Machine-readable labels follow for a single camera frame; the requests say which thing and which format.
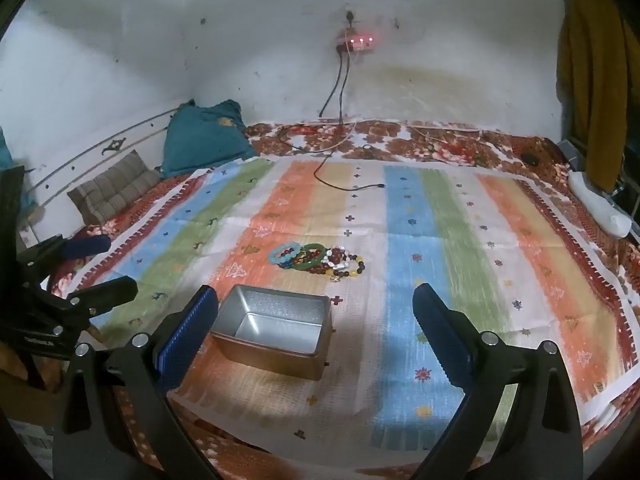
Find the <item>green jade bangle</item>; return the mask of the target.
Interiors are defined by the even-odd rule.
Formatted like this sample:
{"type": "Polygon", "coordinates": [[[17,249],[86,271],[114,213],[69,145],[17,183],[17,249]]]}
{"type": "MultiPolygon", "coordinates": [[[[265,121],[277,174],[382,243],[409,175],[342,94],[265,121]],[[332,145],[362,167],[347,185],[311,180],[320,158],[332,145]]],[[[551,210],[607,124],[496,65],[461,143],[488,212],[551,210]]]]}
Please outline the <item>green jade bangle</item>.
{"type": "Polygon", "coordinates": [[[307,271],[322,263],[326,255],[326,248],[317,243],[304,245],[293,259],[292,268],[297,271],[307,271]]]}

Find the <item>brown striped cushion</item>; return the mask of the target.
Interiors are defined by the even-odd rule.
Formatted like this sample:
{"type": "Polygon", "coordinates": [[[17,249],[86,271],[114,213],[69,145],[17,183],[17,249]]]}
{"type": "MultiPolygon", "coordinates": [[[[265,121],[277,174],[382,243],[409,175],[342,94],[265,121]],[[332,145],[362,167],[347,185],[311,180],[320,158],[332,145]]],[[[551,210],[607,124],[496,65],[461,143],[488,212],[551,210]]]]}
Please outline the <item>brown striped cushion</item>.
{"type": "Polygon", "coordinates": [[[85,224],[102,226],[160,183],[160,173],[149,169],[136,151],[95,178],[76,186],[67,196],[85,224]]]}

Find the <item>cardboard box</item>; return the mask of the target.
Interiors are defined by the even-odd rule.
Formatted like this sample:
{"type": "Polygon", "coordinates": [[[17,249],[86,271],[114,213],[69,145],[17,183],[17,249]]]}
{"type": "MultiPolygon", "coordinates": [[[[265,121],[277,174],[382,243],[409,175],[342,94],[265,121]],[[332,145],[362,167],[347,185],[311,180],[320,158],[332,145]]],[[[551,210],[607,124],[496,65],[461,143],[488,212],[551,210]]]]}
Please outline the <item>cardboard box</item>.
{"type": "Polygon", "coordinates": [[[58,395],[32,388],[1,373],[1,409],[22,445],[49,479],[53,478],[53,426],[58,395]]]}

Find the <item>teal pillow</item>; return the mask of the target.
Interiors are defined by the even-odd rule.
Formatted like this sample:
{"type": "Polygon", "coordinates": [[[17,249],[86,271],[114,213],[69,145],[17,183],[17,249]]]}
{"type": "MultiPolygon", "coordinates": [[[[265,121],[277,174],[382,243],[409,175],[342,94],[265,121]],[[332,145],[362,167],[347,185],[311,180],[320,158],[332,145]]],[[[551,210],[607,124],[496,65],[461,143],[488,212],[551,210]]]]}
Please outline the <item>teal pillow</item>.
{"type": "Polygon", "coordinates": [[[183,103],[169,122],[160,174],[164,179],[255,157],[241,105],[227,100],[211,107],[183,103]]]}

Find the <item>silver metal tin box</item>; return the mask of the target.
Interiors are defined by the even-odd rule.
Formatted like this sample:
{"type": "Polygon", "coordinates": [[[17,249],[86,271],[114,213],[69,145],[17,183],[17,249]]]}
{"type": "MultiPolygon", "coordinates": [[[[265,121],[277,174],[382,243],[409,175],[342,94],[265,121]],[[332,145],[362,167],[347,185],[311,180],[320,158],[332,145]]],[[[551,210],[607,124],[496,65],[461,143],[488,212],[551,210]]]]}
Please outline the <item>silver metal tin box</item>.
{"type": "Polygon", "coordinates": [[[235,285],[212,335],[230,361],[318,382],[333,334],[327,296],[235,285]]]}

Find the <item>small black object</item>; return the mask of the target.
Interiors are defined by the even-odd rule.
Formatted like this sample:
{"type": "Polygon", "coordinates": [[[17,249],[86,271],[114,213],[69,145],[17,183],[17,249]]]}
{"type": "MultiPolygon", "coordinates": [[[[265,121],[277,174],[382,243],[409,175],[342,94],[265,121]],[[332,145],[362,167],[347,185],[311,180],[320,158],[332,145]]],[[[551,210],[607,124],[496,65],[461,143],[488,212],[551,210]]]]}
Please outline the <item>small black object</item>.
{"type": "Polygon", "coordinates": [[[537,167],[539,165],[539,158],[537,155],[533,153],[523,153],[521,154],[521,160],[525,165],[537,167]]]}

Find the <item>mustard hanging garment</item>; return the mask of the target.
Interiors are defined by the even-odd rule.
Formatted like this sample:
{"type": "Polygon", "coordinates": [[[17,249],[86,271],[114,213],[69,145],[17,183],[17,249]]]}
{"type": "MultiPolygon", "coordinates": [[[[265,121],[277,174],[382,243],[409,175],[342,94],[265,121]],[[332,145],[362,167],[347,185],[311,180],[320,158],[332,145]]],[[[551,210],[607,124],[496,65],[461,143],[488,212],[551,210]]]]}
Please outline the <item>mustard hanging garment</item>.
{"type": "Polygon", "coordinates": [[[639,130],[639,39],[614,0],[565,0],[558,92],[588,179],[611,192],[639,130]]]}

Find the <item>wall power strip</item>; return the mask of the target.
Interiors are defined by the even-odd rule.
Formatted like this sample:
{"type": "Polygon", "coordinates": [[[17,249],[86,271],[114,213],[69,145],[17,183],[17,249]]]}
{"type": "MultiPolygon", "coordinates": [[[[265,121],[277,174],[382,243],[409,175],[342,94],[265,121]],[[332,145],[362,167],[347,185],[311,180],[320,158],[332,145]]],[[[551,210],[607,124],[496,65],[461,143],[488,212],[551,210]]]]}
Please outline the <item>wall power strip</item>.
{"type": "Polygon", "coordinates": [[[376,39],[371,35],[348,32],[336,40],[338,53],[370,52],[376,46],[376,39]]]}

